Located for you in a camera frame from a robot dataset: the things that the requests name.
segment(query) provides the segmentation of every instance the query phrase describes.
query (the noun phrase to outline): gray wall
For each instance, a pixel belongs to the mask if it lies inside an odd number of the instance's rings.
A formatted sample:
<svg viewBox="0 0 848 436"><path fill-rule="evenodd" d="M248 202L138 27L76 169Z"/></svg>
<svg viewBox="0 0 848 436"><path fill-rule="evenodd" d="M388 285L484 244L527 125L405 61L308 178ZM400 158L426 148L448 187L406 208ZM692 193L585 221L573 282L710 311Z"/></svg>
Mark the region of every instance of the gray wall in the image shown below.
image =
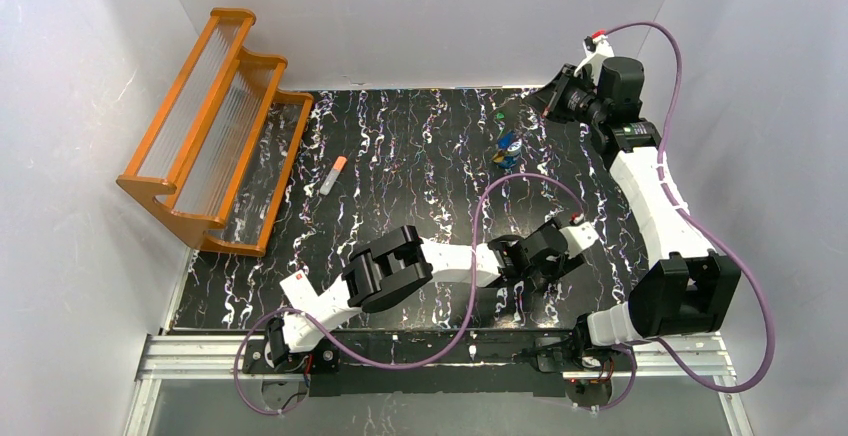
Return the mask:
<svg viewBox="0 0 848 436"><path fill-rule="evenodd" d="M244 6L248 47L289 60L297 89L526 85L548 82L580 41L652 19L663 0L180 0L195 28L212 6ZM635 54L645 31L618 38Z"/></svg>
<svg viewBox="0 0 848 436"><path fill-rule="evenodd" d="M844 433L848 370L848 0L666 0L684 53L669 159L690 207L755 268L777 314L771 373L743 401L758 434ZM652 34L645 114L661 122L672 55ZM722 330L741 377L759 365L747 284Z"/></svg>
<svg viewBox="0 0 848 436"><path fill-rule="evenodd" d="M114 180L196 38L178 0L0 0L0 434L123 428L186 253Z"/></svg>

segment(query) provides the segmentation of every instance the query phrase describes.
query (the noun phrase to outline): black marble table surface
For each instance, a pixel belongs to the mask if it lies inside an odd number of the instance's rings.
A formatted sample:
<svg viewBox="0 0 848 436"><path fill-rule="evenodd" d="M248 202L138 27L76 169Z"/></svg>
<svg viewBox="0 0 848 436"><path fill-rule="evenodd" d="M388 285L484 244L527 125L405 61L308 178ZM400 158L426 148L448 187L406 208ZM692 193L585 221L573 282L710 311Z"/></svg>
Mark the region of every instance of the black marble table surface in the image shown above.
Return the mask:
<svg viewBox="0 0 848 436"><path fill-rule="evenodd" d="M286 303L280 281L307 271L320 293L354 246L401 225L423 238L470 244L471 214L486 186L506 171L490 162L503 129L495 109L519 89L316 92L287 195L263 258L197 253L174 317L175 330L244 330ZM647 271L644 243L624 195L591 150L587 128L540 121L521 105L522 160L511 172L546 174L572 188L600 234L587 265L555 284L518 282L483 291L477 328L569 328L577 316L623 302ZM327 196L318 193L338 156L348 163ZM253 178L261 184L262 178ZM485 207L485 241L526 236L547 218L576 211L561 191L510 181ZM374 330L456 328L467 284L427 284L391 310L344 327Z"/></svg>

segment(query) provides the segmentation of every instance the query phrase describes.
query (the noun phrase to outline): white backdrop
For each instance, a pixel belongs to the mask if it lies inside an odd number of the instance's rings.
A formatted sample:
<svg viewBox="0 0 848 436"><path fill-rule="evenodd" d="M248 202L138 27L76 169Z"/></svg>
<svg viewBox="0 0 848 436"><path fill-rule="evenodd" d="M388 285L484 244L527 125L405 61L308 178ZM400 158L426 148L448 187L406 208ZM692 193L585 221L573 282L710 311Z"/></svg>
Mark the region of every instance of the white backdrop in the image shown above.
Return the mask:
<svg viewBox="0 0 848 436"><path fill-rule="evenodd" d="M663 0L180 0L195 28L212 6L258 21L247 46L289 60L296 89L544 84L596 29L653 19ZM636 54L645 31L618 39Z"/></svg>
<svg viewBox="0 0 848 436"><path fill-rule="evenodd" d="M844 434L848 406L848 0L666 0L684 55L669 144L692 212L745 257L777 316L777 353L742 400L757 434ZM662 123L673 55L652 33L644 114ZM747 379L764 332L745 282L722 328Z"/></svg>
<svg viewBox="0 0 848 436"><path fill-rule="evenodd" d="M0 434L123 429L186 252L115 178L196 38L178 0L0 0Z"/></svg>

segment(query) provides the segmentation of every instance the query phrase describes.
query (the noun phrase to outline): test tube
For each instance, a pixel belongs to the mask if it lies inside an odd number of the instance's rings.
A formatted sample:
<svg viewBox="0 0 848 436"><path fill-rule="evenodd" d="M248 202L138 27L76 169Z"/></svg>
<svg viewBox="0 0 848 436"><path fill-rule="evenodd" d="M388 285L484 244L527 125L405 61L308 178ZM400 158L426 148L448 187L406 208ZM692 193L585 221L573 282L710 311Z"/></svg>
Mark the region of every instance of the test tube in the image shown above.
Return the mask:
<svg viewBox="0 0 848 436"><path fill-rule="evenodd" d="M336 182L336 178L339 177L339 173L342 172L342 168L344 168L345 163L347 163L347 158L344 156L339 156L336 159L336 164L333 165L333 169L330 170L330 174L327 175L327 179L324 180L324 184L321 185L321 188L318 190L319 193L324 196L330 194L330 189L333 188L333 183Z"/></svg>

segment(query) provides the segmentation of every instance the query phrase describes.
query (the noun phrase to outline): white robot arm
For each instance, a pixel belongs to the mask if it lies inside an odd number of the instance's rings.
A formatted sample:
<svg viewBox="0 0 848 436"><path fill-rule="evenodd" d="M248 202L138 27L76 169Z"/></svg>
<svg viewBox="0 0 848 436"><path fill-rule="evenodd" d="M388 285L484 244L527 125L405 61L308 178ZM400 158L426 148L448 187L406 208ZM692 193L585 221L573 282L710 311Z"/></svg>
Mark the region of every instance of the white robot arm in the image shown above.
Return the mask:
<svg viewBox="0 0 848 436"><path fill-rule="evenodd" d="M672 206L663 185L685 210L664 167L658 176L660 135L642 119L640 94L645 71L632 58L612 56L603 32L584 41L586 58L566 64L527 102L554 122L578 121L590 128L591 143L619 184L647 246L650 270L628 302L578 319L574 332L584 349L608 347L668 334L718 330L741 276L730 258L689 225ZM591 64L592 70L584 70Z"/></svg>
<svg viewBox="0 0 848 436"><path fill-rule="evenodd" d="M541 241L542 233L540 231L543 228L545 229L544 236L548 240L552 240L546 241L546 243L556 246L556 243L559 242L565 244L567 248L565 252L554 250L550 254L544 255L545 258L552 258L550 261L552 265L568 268L568 266L560 264L559 258L574 261L572 265L582 263L582 259L579 259L580 254L598 240L598 233L590 223L577 219L573 219L571 224L559 224L558 228L553 228L552 226L556 224L546 223L539 231L524 240L516 238L500 244L479 245L477 247L477 286L489 286L501 279L505 272L514 272L515 266L522 264L517 261L520 256L516 256L516 253L522 251L520 245L537 239L534 238L537 234L540 235L538 239ZM414 227L405 226L374 241L365 248L354 250L351 265L345 268L344 273L336 278L333 284L320 296L315 292L303 271L298 271L283 279L280 285L292 307L309 313L325 327L333 329L363 312L363 310L375 312L386 309L384 306L394 306L428 281L434 283L470 282L471 251L471 246L419 240ZM390 261L402 260L405 260L405 262L399 263L395 268L389 268L392 266ZM394 278L404 272L407 275L414 275L414 277L397 280L401 284L394 283L396 281ZM360 282L362 279L370 281L360 284L357 279ZM391 284L394 284L395 287L387 288ZM381 296L379 302L376 305L369 305L369 297L362 298L362 294L357 294L363 290L374 293L370 298ZM299 314L286 314L283 318L282 331L285 344L291 353L311 351L323 338L323 334Z"/></svg>

